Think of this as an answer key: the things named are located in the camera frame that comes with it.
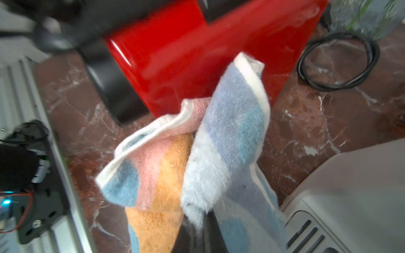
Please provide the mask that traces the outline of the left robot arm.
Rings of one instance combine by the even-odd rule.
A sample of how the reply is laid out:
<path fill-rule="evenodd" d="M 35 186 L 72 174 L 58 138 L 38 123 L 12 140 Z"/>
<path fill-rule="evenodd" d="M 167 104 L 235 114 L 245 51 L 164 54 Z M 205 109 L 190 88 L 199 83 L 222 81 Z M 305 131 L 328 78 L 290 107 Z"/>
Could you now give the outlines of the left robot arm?
<path fill-rule="evenodd" d="M 3 1 L 27 17 L 30 31 L 1 31 L 1 38 L 26 37 L 45 53 L 77 49 L 169 5 L 170 1 Z"/>

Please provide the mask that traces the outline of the red coffee machine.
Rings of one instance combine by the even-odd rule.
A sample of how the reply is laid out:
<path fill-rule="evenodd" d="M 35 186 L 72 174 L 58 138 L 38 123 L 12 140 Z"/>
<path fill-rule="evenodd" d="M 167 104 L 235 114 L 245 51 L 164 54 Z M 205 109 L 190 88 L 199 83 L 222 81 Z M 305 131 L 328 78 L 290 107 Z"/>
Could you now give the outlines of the red coffee machine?
<path fill-rule="evenodd" d="M 176 1 L 78 49 L 117 124 L 213 94 L 238 53 L 264 64 L 274 104 L 327 1 Z"/>

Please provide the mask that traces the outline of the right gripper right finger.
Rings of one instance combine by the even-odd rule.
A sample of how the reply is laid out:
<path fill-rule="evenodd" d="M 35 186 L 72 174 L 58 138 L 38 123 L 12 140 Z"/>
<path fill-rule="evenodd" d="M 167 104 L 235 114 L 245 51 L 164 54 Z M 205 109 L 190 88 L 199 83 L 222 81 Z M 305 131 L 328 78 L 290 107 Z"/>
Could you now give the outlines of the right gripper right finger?
<path fill-rule="evenodd" d="M 206 253 L 228 253 L 213 210 L 204 218 L 204 251 Z"/>

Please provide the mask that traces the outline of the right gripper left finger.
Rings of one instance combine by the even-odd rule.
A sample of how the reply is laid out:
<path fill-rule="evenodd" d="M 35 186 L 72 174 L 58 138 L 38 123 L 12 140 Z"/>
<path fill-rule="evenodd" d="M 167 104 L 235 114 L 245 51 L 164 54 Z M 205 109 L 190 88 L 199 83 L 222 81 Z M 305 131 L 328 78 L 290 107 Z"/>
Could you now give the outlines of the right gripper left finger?
<path fill-rule="evenodd" d="M 196 227 L 184 216 L 180 225 L 172 253 L 204 253 L 204 232 Z"/>

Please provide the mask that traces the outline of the colourful striped cloth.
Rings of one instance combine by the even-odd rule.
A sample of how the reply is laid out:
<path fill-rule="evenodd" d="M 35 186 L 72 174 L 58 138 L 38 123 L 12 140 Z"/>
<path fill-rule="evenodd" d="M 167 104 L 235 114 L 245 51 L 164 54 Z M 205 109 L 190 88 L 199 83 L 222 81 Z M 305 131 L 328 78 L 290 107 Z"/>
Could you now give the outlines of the colourful striped cloth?
<path fill-rule="evenodd" d="M 124 139 L 96 177 L 125 210 L 134 253 L 171 253 L 184 216 L 214 211 L 229 253 L 284 253 L 285 220 L 257 161 L 271 108 L 264 64 L 240 53 L 211 97 L 184 99 Z"/>

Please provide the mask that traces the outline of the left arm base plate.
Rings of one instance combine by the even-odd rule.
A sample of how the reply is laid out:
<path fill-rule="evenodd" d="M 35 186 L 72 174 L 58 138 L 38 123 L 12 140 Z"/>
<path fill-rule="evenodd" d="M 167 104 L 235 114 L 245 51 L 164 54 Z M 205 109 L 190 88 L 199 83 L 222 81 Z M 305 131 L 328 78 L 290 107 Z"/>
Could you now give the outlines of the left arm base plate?
<path fill-rule="evenodd" d="M 50 136 L 43 122 L 32 120 L 1 140 L 1 217 L 16 222 L 1 233 L 16 232 L 22 245 L 40 237 L 70 207 Z"/>

